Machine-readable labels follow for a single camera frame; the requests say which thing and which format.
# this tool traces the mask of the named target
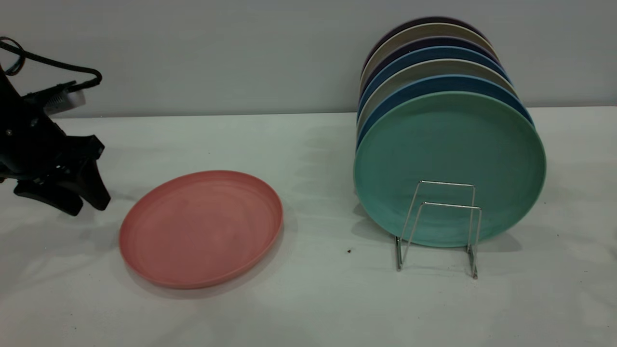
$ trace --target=teal plate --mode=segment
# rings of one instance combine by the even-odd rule
[[[354,162],[360,202],[377,224],[396,236],[420,180],[476,185],[476,206],[482,208],[480,240],[485,240],[529,212],[545,176],[546,156],[534,127],[505,103],[464,91],[427,94],[395,107],[368,131]],[[424,201],[469,205],[471,189],[421,186],[410,225]],[[412,241],[464,246],[469,217],[469,210],[426,206]]]

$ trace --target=pink plate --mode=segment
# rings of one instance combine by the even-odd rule
[[[259,178],[235,171],[178,177],[141,198],[120,227],[120,253],[170,288],[216,285],[253,267],[283,226],[283,205]]]

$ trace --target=table surface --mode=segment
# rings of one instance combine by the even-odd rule
[[[531,109],[547,181],[515,227],[413,247],[354,194],[354,114],[62,119],[107,146],[112,202],[69,217],[0,185],[1,346],[617,346],[617,107]],[[284,231],[245,275],[168,290],[131,273],[118,228],[155,186],[239,170],[281,196]]]

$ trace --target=navy blue plate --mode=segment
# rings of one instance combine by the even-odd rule
[[[480,53],[474,52],[467,48],[455,47],[455,46],[437,46],[437,47],[429,47],[419,49],[417,51],[409,52],[406,55],[396,59],[383,68],[375,78],[366,86],[366,90],[362,93],[362,97],[360,98],[360,102],[358,104],[358,114],[356,115],[356,121],[360,116],[360,111],[364,104],[368,100],[368,98],[373,94],[375,89],[380,86],[385,80],[393,76],[395,73],[401,71],[402,69],[409,67],[413,64],[417,64],[423,61],[430,61],[433,59],[463,59],[466,61],[475,62],[478,64],[482,64],[489,69],[497,72],[503,78],[505,78],[510,84],[512,83],[508,78],[503,68],[494,61],[490,60],[486,56],[483,56]]]
[[[388,113],[388,111],[413,98],[440,91],[469,91],[490,96],[514,108],[535,127],[531,116],[523,104],[521,104],[521,101],[500,85],[483,78],[467,75],[439,75],[409,83],[384,99],[367,118],[364,125],[362,125],[356,143],[356,150],[373,124],[384,114]]]

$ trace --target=metal wire plate stand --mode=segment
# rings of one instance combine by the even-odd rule
[[[444,203],[431,203],[429,201],[425,201],[421,203],[420,207],[418,208],[418,213],[416,214],[416,219],[413,222],[412,233],[409,236],[409,239],[407,240],[407,246],[405,247],[405,252],[402,253],[401,244],[402,244],[403,236],[405,235],[405,230],[407,229],[409,217],[412,213],[413,204],[416,201],[416,195],[418,195],[418,189],[420,188],[421,185],[445,185],[445,186],[452,186],[452,187],[471,188],[471,205],[468,206],[468,205],[455,205],[455,204],[444,204]],[[400,236],[394,237],[394,243],[395,243],[395,248],[396,248],[396,261],[397,261],[396,270],[401,271],[401,269],[403,268],[403,264],[405,264],[405,260],[407,259],[407,252],[409,251],[409,246],[412,243],[413,234],[416,232],[416,227],[418,226],[418,220],[420,219],[420,215],[422,214],[422,208],[424,206],[429,205],[429,206],[449,207],[449,208],[456,208],[456,209],[469,209],[470,210],[469,233],[467,236],[467,247],[465,249],[466,249],[467,254],[469,254],[469,262],[471,266],[471,276],[474,279],[478,279],[478,268],[476,267],[476,263],[478,261],[478,240],[480,239],[480,225],[482,222],[482,209],[478,206],[475,206],[475,201],[476,201],[476,186],[475,185],[464,184],[464,183],[426,181],[426,180],[419,181],[418,184],[416,185],[416,190],[413,193],[412,203],[409,204],[409,210],[407,211],[407,218],[405,218],[405,224],[403,225],[403,230],[401,231]],[[475,210],[478,211],[478,226],[476,227],[476,235],[475,235],[474,243],[471,244],[473,212]]]

